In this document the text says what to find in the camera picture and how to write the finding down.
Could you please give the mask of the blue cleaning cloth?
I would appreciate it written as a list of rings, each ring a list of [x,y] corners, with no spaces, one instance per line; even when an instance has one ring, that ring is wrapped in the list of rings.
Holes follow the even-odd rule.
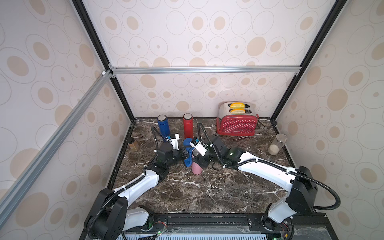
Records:
[[[182,146],[183,153],[185,154],[184,165],[186,168],[189,168],[193,163],[193,150],[195,148],[191,146],[191,141],[191,138],[184,139]]]

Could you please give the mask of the pink thermos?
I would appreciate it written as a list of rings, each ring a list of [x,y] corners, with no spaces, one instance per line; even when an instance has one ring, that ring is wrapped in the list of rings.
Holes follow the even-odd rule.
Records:
[[[200,155],[200,153],[196,149],[193,149],[193,151],[192,151],[192,172],[195,175],[200,175],[203,171],[202,167],[198,164],[199,155]]]

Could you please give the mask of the blue thermos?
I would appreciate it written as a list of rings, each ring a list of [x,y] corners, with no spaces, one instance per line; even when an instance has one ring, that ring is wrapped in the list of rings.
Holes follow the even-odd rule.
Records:
[[[165,138],[169,137],[171,134],[171,131],[170,131],[167,116],[166,115],[159,115],[157,117],[157,121],[158,121],[159,130],[160,130],[160,133],[162,134],[162,136]]]

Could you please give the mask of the red thermos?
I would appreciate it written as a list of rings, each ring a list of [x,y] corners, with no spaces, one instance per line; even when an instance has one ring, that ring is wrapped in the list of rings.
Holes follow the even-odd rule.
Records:
[[[193,121],[193,115],[190,113],[185,113],[183,115],[183,125],[184,125],[184,137],[187,138],[193,138],[194,137],[194,121]]]

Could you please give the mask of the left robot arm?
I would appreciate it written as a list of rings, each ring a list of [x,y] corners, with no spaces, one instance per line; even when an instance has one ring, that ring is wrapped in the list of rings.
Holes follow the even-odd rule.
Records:
[[[156,187],[169,174],[170,167],[188,159],[185,146],[175,149],[163,143],[143,173],[129,183],[114,190],[103,189],[86,217],[84,228],[91,240],[116,240],[124,231],[151,224],[151,210],[130,205],[148,190]]]

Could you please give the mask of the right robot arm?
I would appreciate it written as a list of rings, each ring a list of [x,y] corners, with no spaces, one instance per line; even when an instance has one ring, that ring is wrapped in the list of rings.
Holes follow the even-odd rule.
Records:
[[[277,202],[269,204],[262,216],[263,227],[273,231],[278,224],[296,214],[310,216],[317,210],[331,211],[341,205],[339,195],[331,187],[312,178],[306,167],[291,168],[256,157],[241,148],[228,148],[220,138],[201,141],[193,138],[190,142],[195,160],[201,167],[217,163],[223,169],[234,169],[263,178],[284,189],[287,193]],[[328,191],[335,199],[331,206],[316,206],[318,187]]]

